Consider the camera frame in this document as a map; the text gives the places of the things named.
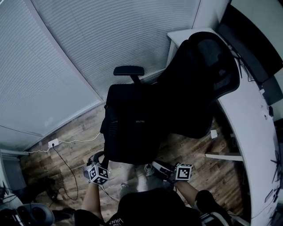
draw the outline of white desk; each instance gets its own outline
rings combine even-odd
[[[210,28],[168,33],[171,38],[168,64],[181,43],[199,31],[215,33]],[[265,198],[271,190],[279,187],[279,181],[272,183],[276,165],[270,161],[276,160],[275,149],[278,150],[278,142],[266,101],[257,84],[248,82],[247,73],[243,68],[241,71],[239,88],[220,97],[218,101],[235,134],[248,175],[252,206],[251,225],[266,226],[277,206],[277,202],[272,202],[273,195],[266,203]]]

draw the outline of white cable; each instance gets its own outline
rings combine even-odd
[[[48,152],[49,151],[49,149],[50,149],[50,147],[48,148],[48,150],[47,151],[41,151],[41,150],[38,150],[38,151],[32,151],[32,152],[29,152],[29,151],[24,151],[24,152],[27,152],[27,153],[36,153],[36,152]]]
[[[75,141],[77,141],[77,142],[87,142],[87,141],[93,141],[93,140],[95,140],[98,136],[100,135],[100,133],[99,134],[97,134],[97,136],[95,137],[95,138],[93,138],[93,139],[90,139],[90,140],[73,140],[73,141],[63,141],[63,140],[58,140],[58,141],[61,141],[61,142],[63,142],[63,143],[72,143],[72,142],[75,142]]]
[[[75,141],[78,141],[78,142],[87,142],[87,141],[93,141],[93,140],[95,140],[98,136],[100,135],[100,133],[99,134],[97,134],[97,136],[95,137],[95,138],[93,138],[93,139],[90,139],[90,140],[73,140],[73,141],[63,141],[63,140],[58,140],[58,141],[61,141],[61,142],[63,142],[63,143],[72,143],[72,142],[75,142]],[[48,150],[47,151],[41,151],[41,150],[38,150],[38,151],[33,151],[33,152],[29,152],[29,151],[24,151],[24,152],[27,152],[27,153],[36,153],[36,152],[48,152],[49,151],[49,149],[50,149],[50,147],[48,148]]]
[[[112,198],[115,202],[119,203],[118,200],[114,199],[111,195],[109,195],[109,194],[107,193],[107,191],[105,191],[105,188],[104,188],[104,187],[102,187],[101,185],[98,185],[98,186],[99,186],[99,187],[101,188],[101,190],[104,191],[110,198]]]
[[[0,5],[4,2],[4,0],[0,1]]]

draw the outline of white blind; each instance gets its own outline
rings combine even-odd
[[[0,125],[44,136],[100,102],[58,53],[24,0],[5,0],[0,23]],[[16,137],[17,144],[36,139],[3,128],[0,134],[5,146]]]
[[[192,28],[200,0],[32,0],[38,13],[85,79],[105,100],[117,66],[145,75],[166,66],[167,33]]]

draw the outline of white box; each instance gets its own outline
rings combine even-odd
[[[176,171],[176,181],[189,181],[193,173],[193,165],[178,164]]]
[[[211,135],[211,138],[212,138],[212,139],[216,138],[216,137],[218,136],[216,129],[211,130],[211,131],[210,131],[210,135]]]
[[[91,183],[103,185],[109,180],[110,173],[107,169],[102,168],[100,165],[94,165],[88,170],[89,179]]]

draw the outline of shoe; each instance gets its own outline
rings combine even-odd
[[[121,184],[121,187],[122,187],[122,189],[123,189],[123,188],[128,188],[129,185],[127,185],[127,184],[125,184],[125,183],[122,183],[122,184]]]
[[[146,164],[145,165],[145,176],[146,178],[152,176],[154,174],[154,167],[152,164]]]

